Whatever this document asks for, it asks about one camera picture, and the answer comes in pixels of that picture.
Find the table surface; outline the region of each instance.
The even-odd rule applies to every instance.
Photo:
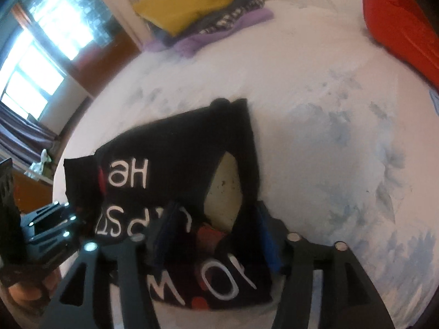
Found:
[[[430,88],[375,45],[360,21],[289,2],[267,7],[274,20],[193,59],[165,51],[130,63],[73,132],[54,200],[66,201],[63,159],[93,154],[133,126],[217,97],[247,98],[260,199],[310,241],[348,243],[396,327],[405,328],[439,284],[439,118]],[[156,310],[163,328],[191,328],[194,320],[210,328],[270,328],[279,285],[275,292],[272,304],[240,312]]]

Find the yellow shirt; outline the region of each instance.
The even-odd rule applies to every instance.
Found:
[[[141,0],[133,5],[143,18],[178,35],[191,23],[231,4],[233,0]]]

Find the purple curtain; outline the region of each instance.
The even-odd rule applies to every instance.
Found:
[[[43,125],[23,119],[0,102],[0,146],[13,157],[29,166],[39,162],[43,149],[49,151],[56,137]]]

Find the red container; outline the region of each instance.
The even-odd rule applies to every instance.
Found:
[[[372,36],[439,90],[439,37],[415,0],[363,0]]]

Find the stack of folded clothes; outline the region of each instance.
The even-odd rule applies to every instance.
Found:
[[[189,58],[205,45],[273,18],[264,0],[141,0],[133,7],[156,37],[147,50],[173,48]]]

